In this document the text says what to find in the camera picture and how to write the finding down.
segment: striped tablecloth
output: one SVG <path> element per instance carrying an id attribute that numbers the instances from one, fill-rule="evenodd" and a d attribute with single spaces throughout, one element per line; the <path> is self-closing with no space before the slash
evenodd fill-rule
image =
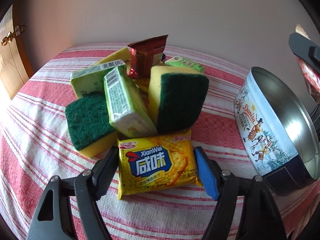
<path id="1" fill-rule="evenodd" d="M 26 239 L 37 202 L 49 178 L 77 176 L 97 159 L 79 155 L 71 144 L 65 107 L 76 100 L 70 73 L 124 47 L 122 43 L 69 48 L 45 64 L 0 117 L 0 213 L 19 239 Z M 210 87 L 192 127 L 193 146 L 201 146 L 221 168 L 252 178 L 256 172 L 236 126 L 233 102 L 248 71 L 225 60 L 191 50 L 166 47 L 167 56 L 184 56 L 206 66 Z M 319 192 L 319 184 L 275 196 L 287 233 Z M 107 195 L 98 201 L 113 239 L 201 239 L 216 202 L 193 185 L 127 196 L 117 200 L 116 173 Z M 72 213 L 79 239 L 86 239 L 75 198 Z M 234 239 L 243 197 L 238 197 L 229 239 Z"/>

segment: metal bolt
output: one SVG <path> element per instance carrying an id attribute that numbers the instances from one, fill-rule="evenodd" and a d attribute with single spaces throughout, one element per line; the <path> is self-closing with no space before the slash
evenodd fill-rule
<path id="1" fill-rule="evenodd" d="M 50 179 L 50 181 L 51 182 L 55 182 L 55 181 L 57 181 L 59 179 L 59 177 L 57 176 L 57 175 L 55 175 L 55 176 L 53 176 L 51 179 Z"/>
<path id="2" fill-rule="evenodd" d="M 85 170 L 82 172 L 82 176 L 89 176 L 91 175 L 91 170 Z"/>
<path id="3" fill-rule="evenodd" d="M 222 176 L 229 176 L 231 172 L 229 170 L 222 170 Z"/>
<path id="4" fill-rule="evenodd" d="M 263 178 L 261 176 L 259 176 L 259 175 L 254 176 L 254 179 L 255 179 L 256 182 L 262 182 L 263 181 Z"/>

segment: blue gripper pad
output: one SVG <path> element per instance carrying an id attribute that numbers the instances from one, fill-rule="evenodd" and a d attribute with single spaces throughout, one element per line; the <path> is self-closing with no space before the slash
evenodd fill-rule
<path id="1" fill-rule="evenodd" d="M 204 189 L 213 200 L 217 200 L 219 197 L 218 185 L 220 185 L 219 171 L 215 170 L 211 160 L 207 157 L 206 153 L 201 147 L 196 147 L 193 151 L 196 156 L 199 177 Z"/>

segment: door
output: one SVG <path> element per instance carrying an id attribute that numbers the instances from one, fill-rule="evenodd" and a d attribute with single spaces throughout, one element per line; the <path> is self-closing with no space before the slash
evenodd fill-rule
<path id="1" fill-rule="evenodd" d="M 0 23 L 0 82 L 10 99 L 34 74 L 23 46 L 24 30 L 19 24 L 18 2 L 14 2 Z"/>

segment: gold door knob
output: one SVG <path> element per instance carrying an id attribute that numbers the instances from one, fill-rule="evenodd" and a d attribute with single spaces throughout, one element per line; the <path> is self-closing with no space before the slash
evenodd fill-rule
<path id="1" fill-rule="evenodd" d="M 7 45 L 8 42 L 11 42 L 13 38 L 14 38 L 14 36 L 13 36 L 12 32 L 9 32 L 9 33 L 8 33 L 8 36 L 4 37 L 4 38 L 2 39 L 2 41 L 1 41 L 2 47 L 4 47 L 5 45 Z"/>

